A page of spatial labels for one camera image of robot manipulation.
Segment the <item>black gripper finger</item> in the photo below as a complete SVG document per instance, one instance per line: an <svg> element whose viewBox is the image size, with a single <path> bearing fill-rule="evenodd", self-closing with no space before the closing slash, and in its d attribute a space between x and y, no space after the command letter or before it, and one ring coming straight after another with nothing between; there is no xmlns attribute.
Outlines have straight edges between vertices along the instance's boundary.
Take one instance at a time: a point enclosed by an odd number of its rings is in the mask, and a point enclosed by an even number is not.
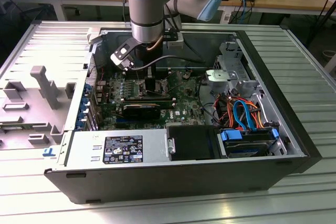
<svg viewBox="0 0 336 224"><path fill-rule="evenodd" d="M156 64L151 64L145 70L145 88L148 91L155 91L156 85Z"/></svg>

